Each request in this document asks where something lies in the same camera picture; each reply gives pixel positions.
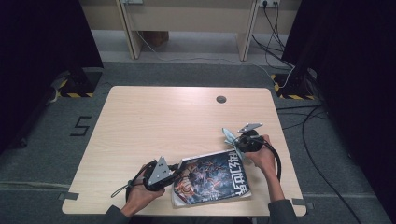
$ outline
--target wooden table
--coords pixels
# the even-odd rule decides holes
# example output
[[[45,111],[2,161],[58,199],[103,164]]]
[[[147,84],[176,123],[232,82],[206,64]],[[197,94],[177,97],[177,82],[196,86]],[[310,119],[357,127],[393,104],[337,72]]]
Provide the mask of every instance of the wooden table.
[[[218,96],[226,97],[224,104]],[[114,87],[106,100],[91,140],[70,187],[76,200],[64,201],[66,214],[104,214],[110,205],[123,207],[125,190],[110,195],[136,175],[142,164],[164,156],[168,164],[185,157],[230,148],[221,128],[236,131],[248,122],[271,137],[282,160],[286,198],[302,199],[271,93],[254,88]],[[266,180],[250,161],[245,162],[252,190],[248,201],[174,209],[171,189],[141,210],[151,216],[269,216]],[[294,205],[297,216],[305,206]]]

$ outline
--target person's right hand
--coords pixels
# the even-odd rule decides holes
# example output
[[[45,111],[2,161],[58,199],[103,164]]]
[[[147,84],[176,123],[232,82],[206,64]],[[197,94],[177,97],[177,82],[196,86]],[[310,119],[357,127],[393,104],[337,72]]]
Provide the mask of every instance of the person's right hand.
[[[267,134],[262,137],[271,145],[270,137]],[[275,157],[268,147],[262,146],[257,152],[246,152],[245,156],[251,159],[266,177],[276,175]]]

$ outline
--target sleeve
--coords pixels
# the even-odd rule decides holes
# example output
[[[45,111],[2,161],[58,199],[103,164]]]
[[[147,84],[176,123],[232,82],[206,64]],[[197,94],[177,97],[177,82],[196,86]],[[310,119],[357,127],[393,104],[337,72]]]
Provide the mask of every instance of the sleeve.
[[[298,223],[297,216],[289,200],[279,200],[268,204],[270,218],[273,224]]]
[[[129,218],[118,207],[111,205],[105,214],[102,224],[127,224],[128,222]]]

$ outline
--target black curtain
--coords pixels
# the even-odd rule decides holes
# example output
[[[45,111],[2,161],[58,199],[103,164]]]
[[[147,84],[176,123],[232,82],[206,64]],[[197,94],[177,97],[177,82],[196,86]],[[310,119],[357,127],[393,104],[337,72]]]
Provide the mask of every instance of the black curtain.
[[[103,64],[78,0],[0,5],[1,153],[59,74]]]
[[[326,7],[336,8],[324,21]],[[351,155],[396,223],[396,1],[303,0],[284,59],[308,60]],[[325,35],[310,38],[315,30]],[[317,48],[303,52],[310,42]]]

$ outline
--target person's left hand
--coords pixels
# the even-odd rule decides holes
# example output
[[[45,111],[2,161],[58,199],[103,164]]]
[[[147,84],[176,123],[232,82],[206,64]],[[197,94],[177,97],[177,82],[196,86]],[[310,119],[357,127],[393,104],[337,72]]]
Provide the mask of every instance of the person's left hand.
[[[122,207],[121,212],[127,217],[132,217],[135,213],[145,208],[156,198],[163,196],[164,193],[165,189],[150,191],[147,190],[143,184],[135,183],[135,186],[131,188],[128,200]]]

